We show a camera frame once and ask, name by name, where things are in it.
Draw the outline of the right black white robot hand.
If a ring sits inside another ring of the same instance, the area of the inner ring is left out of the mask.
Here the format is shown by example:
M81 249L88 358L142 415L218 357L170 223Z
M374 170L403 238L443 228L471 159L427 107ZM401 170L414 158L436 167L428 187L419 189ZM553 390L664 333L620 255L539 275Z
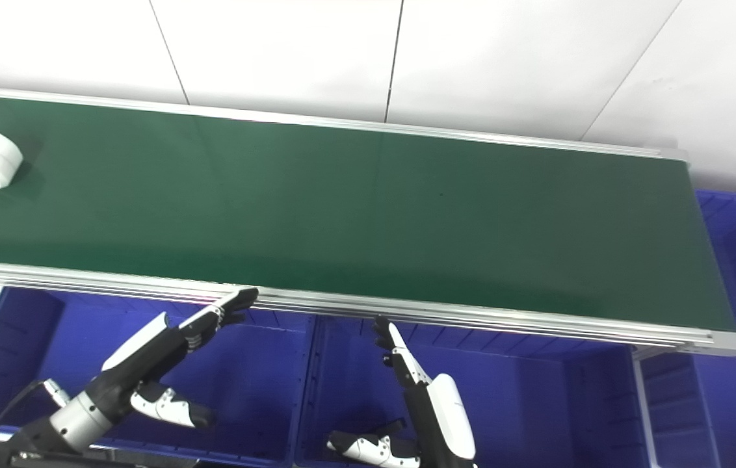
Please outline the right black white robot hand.
M386 317L372 324L376 344L386 350L415 439L397 436L406 423L392 421L374 432L330 432L326 448L337 455L376 467L475 467L476 445L466 407L452 376L431 377L419 364L397 326Z

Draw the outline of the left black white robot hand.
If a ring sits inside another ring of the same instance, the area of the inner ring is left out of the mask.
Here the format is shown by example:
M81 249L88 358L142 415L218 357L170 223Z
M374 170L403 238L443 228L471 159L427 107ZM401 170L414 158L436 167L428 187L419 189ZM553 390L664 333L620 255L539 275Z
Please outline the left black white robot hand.
M210 427L215 418L211 409L189 402L160 379L213 340L220 329L243 322L243 311L258 296L254 287L239 289L177 326L170 326L165 312L155 317L116 349L101 373L85 386L81 397L86 411L103 417L108 427L133 411L164 423Z

